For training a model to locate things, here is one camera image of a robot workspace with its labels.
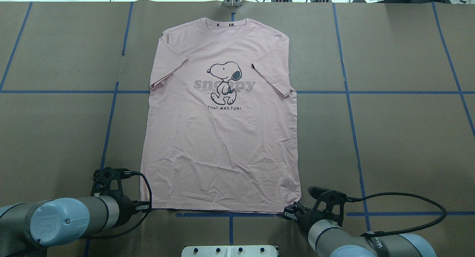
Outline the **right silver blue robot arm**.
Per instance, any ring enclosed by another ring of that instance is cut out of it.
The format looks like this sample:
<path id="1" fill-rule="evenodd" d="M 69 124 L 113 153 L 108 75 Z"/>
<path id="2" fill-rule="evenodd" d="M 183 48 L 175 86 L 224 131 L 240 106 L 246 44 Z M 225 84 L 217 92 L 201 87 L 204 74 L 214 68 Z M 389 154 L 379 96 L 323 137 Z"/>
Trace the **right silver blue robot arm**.
<path id="1" fill-rule="evenodd" d="M 336 222 L 298 202 L 284 208 L 283 218 L 294 221 L 319 257 L 435 257 L 432 245 L 417 234 L 352 236 Z"/>

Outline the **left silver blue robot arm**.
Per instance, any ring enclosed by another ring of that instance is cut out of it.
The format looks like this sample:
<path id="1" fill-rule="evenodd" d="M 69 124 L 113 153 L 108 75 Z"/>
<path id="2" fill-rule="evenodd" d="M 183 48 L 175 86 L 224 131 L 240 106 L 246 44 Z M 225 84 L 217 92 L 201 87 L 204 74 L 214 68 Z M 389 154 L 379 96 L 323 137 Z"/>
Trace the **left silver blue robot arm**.
<path id="1" fill-rule="evenodd" d="M 148 201 L 127 196 L 56 198 L 1 207 L 1 256 L 45 257 L 48 248 L 95 238 L 97 233 L 150 212 Z"/>

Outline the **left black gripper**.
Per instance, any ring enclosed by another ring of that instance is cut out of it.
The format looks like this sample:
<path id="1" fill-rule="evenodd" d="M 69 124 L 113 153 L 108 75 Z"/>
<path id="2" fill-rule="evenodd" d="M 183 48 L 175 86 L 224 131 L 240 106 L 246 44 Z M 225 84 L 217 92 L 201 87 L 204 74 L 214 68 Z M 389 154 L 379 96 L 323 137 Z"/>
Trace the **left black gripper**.
<path id="1" fill-rule="evenodd" d="M 151 212 L 151 201 L 130 201 L 128 204 L 128 212 L 131 215 Z"/>

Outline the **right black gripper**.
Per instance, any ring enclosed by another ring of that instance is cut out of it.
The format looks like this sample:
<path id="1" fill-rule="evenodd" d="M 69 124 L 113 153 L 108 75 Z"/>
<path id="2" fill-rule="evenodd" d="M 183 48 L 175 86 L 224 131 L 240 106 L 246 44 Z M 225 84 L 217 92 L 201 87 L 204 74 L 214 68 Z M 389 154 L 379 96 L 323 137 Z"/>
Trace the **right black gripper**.
<path id="1" fill-rule="evenodd" d="M 283 219 L 296 222 L 300 228 L 310 228 L 316 222 L 313 209 L 299 202 L 294 202 L 284 208 Z"/>

